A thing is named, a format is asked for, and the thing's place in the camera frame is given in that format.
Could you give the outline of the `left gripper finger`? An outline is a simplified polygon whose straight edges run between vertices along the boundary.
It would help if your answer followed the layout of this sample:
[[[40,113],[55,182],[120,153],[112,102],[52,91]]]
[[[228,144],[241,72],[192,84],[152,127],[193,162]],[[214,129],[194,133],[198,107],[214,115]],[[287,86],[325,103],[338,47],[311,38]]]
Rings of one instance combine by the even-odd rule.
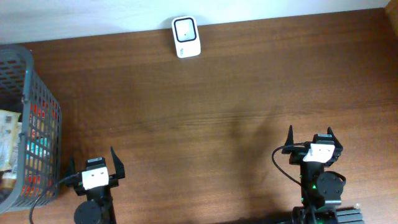
[[[111,155],[113,158],[113,164],[116,171],[116,178],[117,179],[125,178],[124,164],[121,162],[120,158],[116,155],[113,147],[111,147]]]
[[[76,179],[76,170],[75,170],[75,160],[73,157],[69,160],[69,165],[67,167],[67,171],[65,173],[65,177],[67,178],[65,181],[65,185],[67,187],[73,187]]]

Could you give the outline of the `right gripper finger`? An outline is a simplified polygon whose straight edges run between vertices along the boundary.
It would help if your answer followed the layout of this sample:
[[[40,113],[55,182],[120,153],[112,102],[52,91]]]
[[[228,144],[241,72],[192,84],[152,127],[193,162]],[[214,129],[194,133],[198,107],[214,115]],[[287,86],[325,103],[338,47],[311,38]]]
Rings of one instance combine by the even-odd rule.
[[[334,135],[332,128],[328,127],[327,129],[327,134],[331,135],[331,138],[334,142],[335,145],[335,150],[336,151],[342,151],[343,150],[343,146],[341,145],[341,143],[339,142],[339,140],[337,140],[336,136]]]
[[[289,126],[287,139],[282,149],[283,154],[290,154],[294,150],[294,134],[292,125]]]

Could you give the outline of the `yellow white wipes pack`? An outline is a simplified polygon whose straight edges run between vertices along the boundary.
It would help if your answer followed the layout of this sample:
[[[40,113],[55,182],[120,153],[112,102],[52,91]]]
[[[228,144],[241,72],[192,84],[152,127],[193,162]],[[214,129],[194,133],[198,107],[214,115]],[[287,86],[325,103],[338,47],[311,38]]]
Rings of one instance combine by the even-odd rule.
[[[10,159],[20,115],[20,113],[1,110],[1,172],[11,169]]]

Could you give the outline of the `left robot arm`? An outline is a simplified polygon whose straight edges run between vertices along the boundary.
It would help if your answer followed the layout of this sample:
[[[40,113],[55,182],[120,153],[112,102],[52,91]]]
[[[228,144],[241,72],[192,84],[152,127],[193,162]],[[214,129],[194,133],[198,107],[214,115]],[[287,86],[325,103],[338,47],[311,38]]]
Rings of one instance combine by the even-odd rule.
[[[111,147],[115,173],[110,174],[104,157],[88,159],[84,170],[75,169],[74,159],[66,172],[65,185],[74,189],[78,196],[85,196],[75,210],[73,220],[76,224],[113,224],[116,216],[111,189],[119,186],[119,180],[125,178],[124,164]]]

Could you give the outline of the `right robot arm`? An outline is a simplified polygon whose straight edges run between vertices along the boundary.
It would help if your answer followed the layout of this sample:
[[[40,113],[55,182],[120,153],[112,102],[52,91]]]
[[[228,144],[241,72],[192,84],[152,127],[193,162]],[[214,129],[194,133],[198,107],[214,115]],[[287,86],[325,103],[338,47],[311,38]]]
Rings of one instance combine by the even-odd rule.
[[[292,212],[292,223],[336,223],[336,209],[346,178],[326,171],[338,160],[343,146],[331,128],[325,134],[315,134],[311,141],[295,143],[293,127],[289,127],[282,153],[288,154],[289,164],[300,167],[302,206]]]

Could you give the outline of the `white barcode scanner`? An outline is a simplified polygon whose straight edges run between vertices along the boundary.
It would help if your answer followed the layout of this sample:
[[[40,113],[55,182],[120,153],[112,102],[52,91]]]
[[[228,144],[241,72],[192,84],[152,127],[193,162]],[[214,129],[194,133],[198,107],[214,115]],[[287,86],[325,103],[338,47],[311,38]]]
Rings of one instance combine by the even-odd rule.
[[[200,36],[193,16],[173,19],[172,32],[178,58],[195,57],[201,54]]]

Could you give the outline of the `grey plastic mesh basket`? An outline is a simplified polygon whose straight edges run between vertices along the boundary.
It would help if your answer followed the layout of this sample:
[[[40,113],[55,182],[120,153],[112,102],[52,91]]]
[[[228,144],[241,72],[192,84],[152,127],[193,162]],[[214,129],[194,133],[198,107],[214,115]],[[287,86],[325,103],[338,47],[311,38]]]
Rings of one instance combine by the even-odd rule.
[[[21,114],[16,184],[1,202],[1,213],[42,207],[60,187],[62,110],[34,70],[30,50],[1,46],[1,109]]]

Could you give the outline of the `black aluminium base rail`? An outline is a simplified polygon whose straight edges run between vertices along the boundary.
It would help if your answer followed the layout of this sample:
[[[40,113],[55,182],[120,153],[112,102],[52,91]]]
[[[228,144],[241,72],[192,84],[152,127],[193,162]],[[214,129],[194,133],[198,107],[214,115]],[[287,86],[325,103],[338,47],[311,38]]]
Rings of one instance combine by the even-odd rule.
[[[295,207],[292,212],[292,224],[365,224],[360,209],[346,208],[314,212],[302,207]]]

